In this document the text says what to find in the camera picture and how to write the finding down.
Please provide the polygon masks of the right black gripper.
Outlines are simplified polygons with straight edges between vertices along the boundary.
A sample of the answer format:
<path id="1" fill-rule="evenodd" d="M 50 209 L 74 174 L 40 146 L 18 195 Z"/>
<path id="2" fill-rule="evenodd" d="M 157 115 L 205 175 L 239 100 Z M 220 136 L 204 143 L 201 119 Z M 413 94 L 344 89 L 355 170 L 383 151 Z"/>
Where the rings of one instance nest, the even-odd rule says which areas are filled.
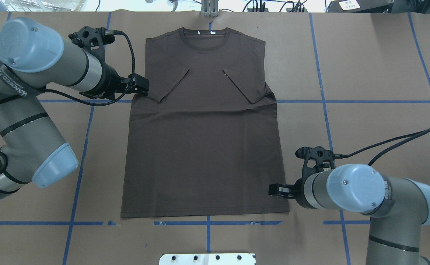
<path id="1" fill-rule="evenodd" d="M 302 177 L 295 184 L 273 183 L 268 187 L 269 196 L 306 201 L 304 186 L 309 177 L 316 173 L 322 173 L 326 169 L 334 169 L 334 152 L 324 149 L 322 146 L 314 148 L 303 146 L 295 152 L 297 158 L 303 159 Z"/>

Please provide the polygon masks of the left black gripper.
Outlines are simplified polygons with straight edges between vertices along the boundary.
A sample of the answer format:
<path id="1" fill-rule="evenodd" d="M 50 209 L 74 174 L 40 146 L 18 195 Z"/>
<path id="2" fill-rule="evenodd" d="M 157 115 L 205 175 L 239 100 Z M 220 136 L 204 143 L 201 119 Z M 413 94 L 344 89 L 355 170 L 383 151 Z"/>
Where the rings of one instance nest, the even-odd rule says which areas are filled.
<path id="1" fill-rule="evenodd" d="M 131 55 L 131 74 L 121 77 L 116 70 L 105 62 L 104 47 L 115 42 L 117 35 L 125 37 Z M 78 32 L 69 34 L 73 44 L 80 47 L 87 58 L 85 72 L 77 82 L 69 85 L 80 95 L 90 99 L 115 100 L 115 94 L 135 93 L 146 97 L 150 86 L 149 80 L 135 73 L 136 59 L 128 35 L 120 30 L 105 27 L 92 28 L 85 26 Z"/>

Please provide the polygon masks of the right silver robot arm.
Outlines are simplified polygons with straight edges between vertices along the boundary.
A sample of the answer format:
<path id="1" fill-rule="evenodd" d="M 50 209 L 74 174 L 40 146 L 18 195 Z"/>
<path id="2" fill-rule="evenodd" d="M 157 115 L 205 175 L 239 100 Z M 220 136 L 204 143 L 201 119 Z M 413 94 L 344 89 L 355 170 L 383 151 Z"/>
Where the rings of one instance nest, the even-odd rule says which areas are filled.
<path id="1" fill-rule="evenodd" d="M 334 166 L 322 146 L 296 151 L 303 159 L 295 184 L 273 183 L 269 195 L 294 199 L 307 209 L 344 210 L 369 217 L 367 265 L 430 265 L 420 254 L 422 226 L 430 225 L 430 186 L 379 173 L 369 165 Z"/>

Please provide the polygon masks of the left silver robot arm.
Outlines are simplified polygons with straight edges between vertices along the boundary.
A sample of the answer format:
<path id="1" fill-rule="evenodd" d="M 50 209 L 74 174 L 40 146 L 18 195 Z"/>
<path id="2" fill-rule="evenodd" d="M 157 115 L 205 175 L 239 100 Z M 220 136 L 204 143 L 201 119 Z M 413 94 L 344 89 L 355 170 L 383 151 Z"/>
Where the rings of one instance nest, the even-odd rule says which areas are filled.
<path id="1" fill-rule="evenodd" d="M 43 93 L 97 107 L 124 95 L 146 96 L 149 81 L 136 74 L 121 77 L 106 64 L 104 47 L 125 32 L 85 26 L 69 35 L 26 17 L 8 20 L 0 31 L 0 199 L 34 183 L 48 187 L 78 168 L 78 159 L 42 104 Z"/>

